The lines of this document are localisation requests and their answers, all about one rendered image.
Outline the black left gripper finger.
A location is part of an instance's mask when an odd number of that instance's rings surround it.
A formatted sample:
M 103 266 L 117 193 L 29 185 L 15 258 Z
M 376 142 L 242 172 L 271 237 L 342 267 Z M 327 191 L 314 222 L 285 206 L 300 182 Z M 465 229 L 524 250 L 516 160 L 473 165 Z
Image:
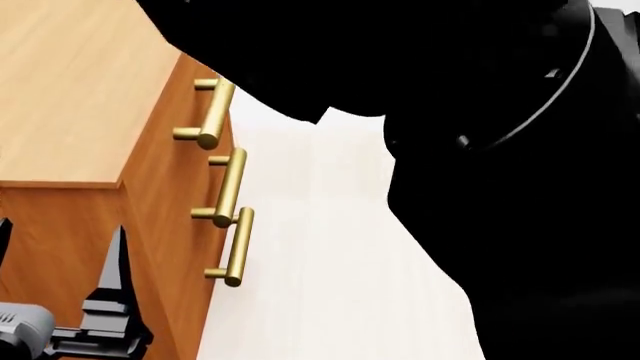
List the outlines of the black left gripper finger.
M 125 299 L 133 299 L 133 286 L 127 236 L 124 227 L 114 230 L 99 279 L 100 289 L 115 290 Z
M 13 223 L 9 218 L 1 218 L 0 219 L 0 267 L 4 261 L 5 255 L 7 254 L 9 243 L 11 239 L 11 234 L 13 230 Z

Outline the wooden three-drawer cabinet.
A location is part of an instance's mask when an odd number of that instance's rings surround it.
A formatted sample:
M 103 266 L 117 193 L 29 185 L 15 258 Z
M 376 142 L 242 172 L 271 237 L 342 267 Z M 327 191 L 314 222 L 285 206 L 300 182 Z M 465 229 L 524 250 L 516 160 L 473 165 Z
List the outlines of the wooden three-drawer cabinet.
M 168 44 L 135 0 L 0 0 L 0 217 L 14 227 L 0 301 L 81 323 L 112 235 L 126 231 L 155 339 L 145 360 L 196 360 L 225 233 L 192 209 L 224 170 L 177 141 L 212 71 Z

